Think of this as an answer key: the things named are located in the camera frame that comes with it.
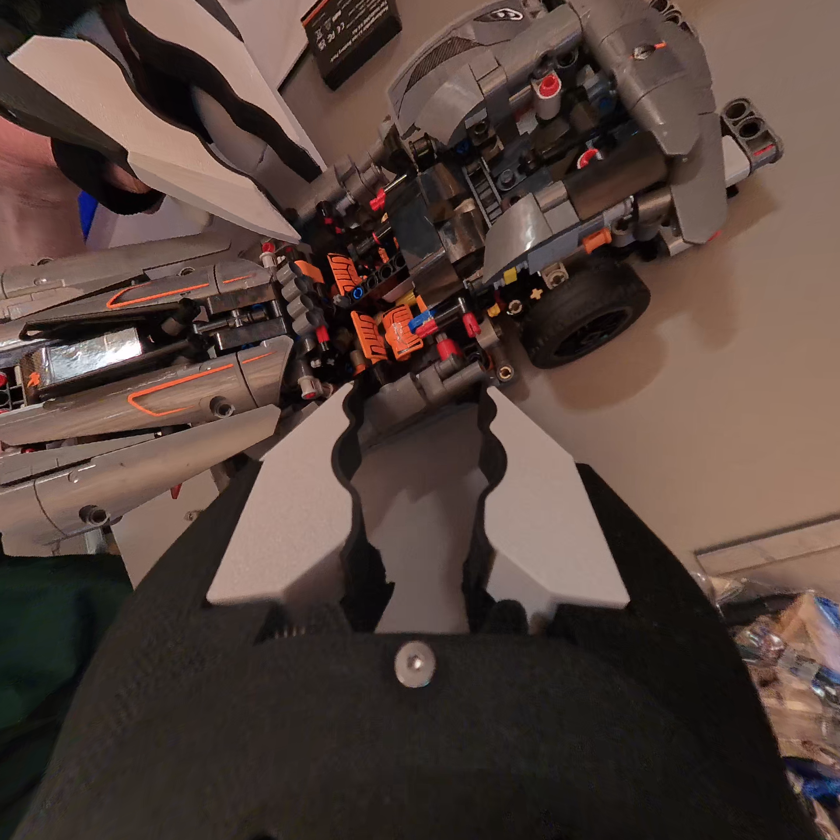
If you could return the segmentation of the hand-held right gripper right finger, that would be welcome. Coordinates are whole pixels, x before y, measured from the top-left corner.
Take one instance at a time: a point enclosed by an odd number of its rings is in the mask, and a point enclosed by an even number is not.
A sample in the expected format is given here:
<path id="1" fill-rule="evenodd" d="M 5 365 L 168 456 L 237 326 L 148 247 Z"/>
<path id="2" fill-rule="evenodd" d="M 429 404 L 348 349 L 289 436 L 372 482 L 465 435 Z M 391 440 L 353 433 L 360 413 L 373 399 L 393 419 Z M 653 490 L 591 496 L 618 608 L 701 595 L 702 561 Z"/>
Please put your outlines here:
<path id="1" fill-rule="evenodd" d="M 630 596 L 574 458 L 495 386 L 479 397 L 479 494 L 461 591 L 471 633 L 540 633 L 560 606 Z"/>

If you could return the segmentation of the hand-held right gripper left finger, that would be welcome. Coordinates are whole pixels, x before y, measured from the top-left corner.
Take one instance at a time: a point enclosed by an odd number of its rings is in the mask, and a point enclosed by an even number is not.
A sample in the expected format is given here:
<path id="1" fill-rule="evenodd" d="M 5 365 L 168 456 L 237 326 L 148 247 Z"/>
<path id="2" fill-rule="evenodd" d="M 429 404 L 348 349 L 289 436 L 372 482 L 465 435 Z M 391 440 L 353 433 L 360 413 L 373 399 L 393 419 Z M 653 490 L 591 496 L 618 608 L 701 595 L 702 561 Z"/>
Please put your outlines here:
<path id="1" fill-rule="evenodd" d="M 372 633 L 392 598 L 352 479 L 361 465 L 359 383 L 343 385 L 259 460 L 259 471 L 206 593 L 215 606 L 273 602 L 303 624 L 338 606 Z"/>

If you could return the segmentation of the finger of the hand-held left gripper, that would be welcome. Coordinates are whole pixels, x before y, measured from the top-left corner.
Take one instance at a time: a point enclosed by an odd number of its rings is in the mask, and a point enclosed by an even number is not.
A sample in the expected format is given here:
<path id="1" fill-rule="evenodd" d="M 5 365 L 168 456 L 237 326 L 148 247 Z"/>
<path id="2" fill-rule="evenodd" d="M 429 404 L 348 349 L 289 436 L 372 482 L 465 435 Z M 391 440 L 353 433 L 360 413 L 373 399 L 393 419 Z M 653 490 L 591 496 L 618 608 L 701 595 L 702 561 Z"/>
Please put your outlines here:
<path id="1" fill-rule="evenodd" d="M 322 159 L 269 85 L 218 2 L 124 2 L 123 22 L 140 56 L 215 101 L 237 131 L 262 142 L 305 183 Z"/>
<path id="2" fill-rule="evenodd" d="M 36 36 L 5 60 L 116 140 L 144 184 L 258 234 L 300 240 L 251 178 L 221 161 L 197 134 L 155 112 L 99 45 Z"/>

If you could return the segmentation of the grey lego car chassis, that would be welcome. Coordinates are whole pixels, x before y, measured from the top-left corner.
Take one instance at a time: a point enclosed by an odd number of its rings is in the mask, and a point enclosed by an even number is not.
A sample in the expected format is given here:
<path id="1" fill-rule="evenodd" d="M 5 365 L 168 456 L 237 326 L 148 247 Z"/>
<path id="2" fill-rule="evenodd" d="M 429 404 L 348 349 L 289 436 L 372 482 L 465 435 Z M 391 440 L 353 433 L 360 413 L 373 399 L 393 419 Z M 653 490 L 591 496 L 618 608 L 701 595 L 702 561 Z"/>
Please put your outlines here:
<path id="1" fill-rule="evenodd" d="M 484 3 L 386 96 L 370 160 L 291 211 L 302 401 L 446 403 L 515 378 L 506 338 L 539 370 L 592 354 L 648 309 L 635 263 L 711 242 L 784 153 L 749 98 L 717 105 L 673 2 Z"/>

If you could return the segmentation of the long grey lego plate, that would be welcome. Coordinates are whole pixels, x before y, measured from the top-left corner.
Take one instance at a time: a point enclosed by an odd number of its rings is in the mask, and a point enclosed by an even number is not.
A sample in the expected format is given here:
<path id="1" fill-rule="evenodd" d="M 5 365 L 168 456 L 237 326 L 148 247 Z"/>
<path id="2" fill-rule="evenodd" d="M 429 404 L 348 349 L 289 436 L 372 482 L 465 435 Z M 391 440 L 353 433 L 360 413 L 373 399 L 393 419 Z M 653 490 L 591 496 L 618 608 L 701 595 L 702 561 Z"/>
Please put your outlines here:
<path id="1" fill-rule="evenodd" d="M 696 552 L 701 569 L 709 575 L 761 568 L 838 550 L 839 520 L 829 519 L 731 542 Z"/>

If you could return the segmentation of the small bag of lego pieces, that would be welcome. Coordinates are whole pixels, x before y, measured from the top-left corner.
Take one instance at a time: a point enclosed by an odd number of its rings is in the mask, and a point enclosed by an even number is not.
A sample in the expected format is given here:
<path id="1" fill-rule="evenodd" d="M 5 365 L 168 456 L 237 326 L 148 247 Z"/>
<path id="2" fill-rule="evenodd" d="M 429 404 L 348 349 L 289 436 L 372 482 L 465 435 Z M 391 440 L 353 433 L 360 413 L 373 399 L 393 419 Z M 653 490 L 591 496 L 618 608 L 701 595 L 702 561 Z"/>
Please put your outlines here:
<path id="1" fill-rule="evenodd" d="M 712 601 L 758 691 L 791 787 L 839 838 L 839 612 L 813 589 L 712 576 Z"/>

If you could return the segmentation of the person's left hand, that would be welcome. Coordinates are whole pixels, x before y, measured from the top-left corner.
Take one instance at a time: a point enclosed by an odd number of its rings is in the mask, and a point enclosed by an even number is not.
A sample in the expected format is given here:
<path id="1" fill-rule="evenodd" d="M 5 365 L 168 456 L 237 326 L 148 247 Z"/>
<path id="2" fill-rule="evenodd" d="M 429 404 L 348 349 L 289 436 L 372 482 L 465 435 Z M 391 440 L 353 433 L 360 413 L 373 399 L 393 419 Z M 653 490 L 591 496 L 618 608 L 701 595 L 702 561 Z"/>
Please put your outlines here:
<path id="1" fill-rule="evenodd" d="M 163 195 L 103 154 L 1 120 L 1 268 L 83 252 L 79 195 L 116 214 L 147 213 Z"/>

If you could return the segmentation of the black battery pack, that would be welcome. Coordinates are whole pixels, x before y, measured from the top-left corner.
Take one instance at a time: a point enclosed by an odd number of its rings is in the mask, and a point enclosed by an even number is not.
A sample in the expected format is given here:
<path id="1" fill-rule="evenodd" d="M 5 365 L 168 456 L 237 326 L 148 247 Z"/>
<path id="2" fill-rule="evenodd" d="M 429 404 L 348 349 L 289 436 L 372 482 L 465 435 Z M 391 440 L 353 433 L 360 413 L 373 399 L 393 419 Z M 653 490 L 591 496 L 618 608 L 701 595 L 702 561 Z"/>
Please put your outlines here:
<path id="1" fill-rule="evenodd" d="M 403 28 L 393 1 L 318 1 L 301 17 L 301 26 L 321 78 L 332 91 Z"/>

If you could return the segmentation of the person's green sweater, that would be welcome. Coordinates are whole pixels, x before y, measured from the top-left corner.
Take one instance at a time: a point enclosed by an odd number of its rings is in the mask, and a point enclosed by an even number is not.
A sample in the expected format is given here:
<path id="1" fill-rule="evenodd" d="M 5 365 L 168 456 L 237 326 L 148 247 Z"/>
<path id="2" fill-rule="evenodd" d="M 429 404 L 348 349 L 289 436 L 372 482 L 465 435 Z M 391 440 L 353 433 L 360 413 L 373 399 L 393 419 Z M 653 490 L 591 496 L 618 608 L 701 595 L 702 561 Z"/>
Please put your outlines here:
<path id="1" fill-rule="evenodd" d="M 2 839 L 23 819 L 79 682 L 132 592 L 117 555 L 2 552 Z"/>

